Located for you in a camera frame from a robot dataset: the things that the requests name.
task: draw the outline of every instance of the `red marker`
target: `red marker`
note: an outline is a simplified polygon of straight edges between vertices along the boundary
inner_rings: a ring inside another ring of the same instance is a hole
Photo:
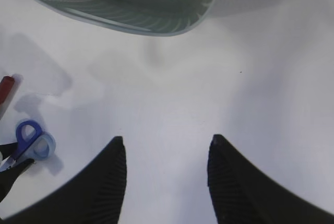
[[[9,95],[13,85],[15,83],[14,78],[10,76],[5,76],[0,82],[0,105],[2,105]]]

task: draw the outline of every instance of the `white table surface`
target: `white table surface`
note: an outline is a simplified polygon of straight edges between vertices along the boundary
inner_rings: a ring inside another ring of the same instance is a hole
[[[97,27],[34,0],[0,8],[0,75],[23,77],[1,143],[28,118],[57,141],[56,156],[19,177],[1,217],[59,188],[122,135],[120,224],[216,223],[206,186],[215,133],[334,213],[334,0],[218,0],[197,28],[170,38]]]

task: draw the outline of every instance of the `black ribbed surface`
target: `black ribbed surface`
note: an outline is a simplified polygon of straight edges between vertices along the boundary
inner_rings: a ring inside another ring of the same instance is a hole
[[[208,186],[218,224],[265,223],[243,192],[230,164],[222,153],[210,146]]]
[[[118,222],[124,199],[126,175],[125,150],[122,150],[115,160],[113,169],[105,176],[84,224]]]
[[[114,137],[72,180],[6,219],[5,223],[116,224],[125,194],[126,175],[123,139]]]

